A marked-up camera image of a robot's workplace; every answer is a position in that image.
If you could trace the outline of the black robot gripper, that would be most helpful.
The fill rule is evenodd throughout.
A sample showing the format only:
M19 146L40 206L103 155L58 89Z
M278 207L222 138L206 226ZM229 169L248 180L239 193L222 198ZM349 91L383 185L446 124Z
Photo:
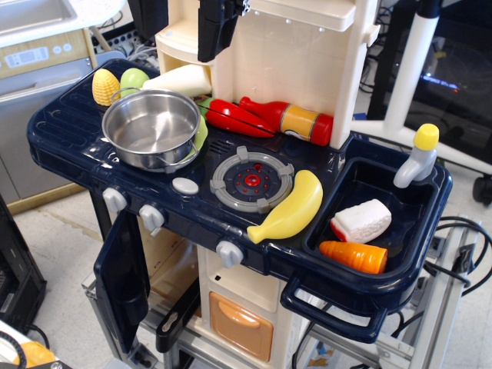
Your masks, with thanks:
M240 16L250 11L248 0L200 0L198 60L211 62L231 45Z

